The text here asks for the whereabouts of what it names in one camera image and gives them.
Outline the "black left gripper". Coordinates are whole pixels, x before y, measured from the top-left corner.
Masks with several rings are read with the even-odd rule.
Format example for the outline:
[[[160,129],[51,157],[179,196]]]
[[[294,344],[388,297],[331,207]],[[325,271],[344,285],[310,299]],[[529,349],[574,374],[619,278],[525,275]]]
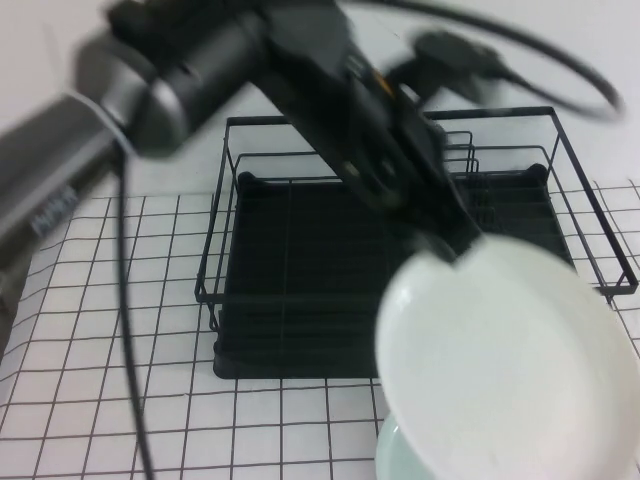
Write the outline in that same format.
[[[333,1],[267,8],[267,96],[370,208],[394,217],[411,253],[452,264],[482,231],[443,165],[444,141],[389,87]]]

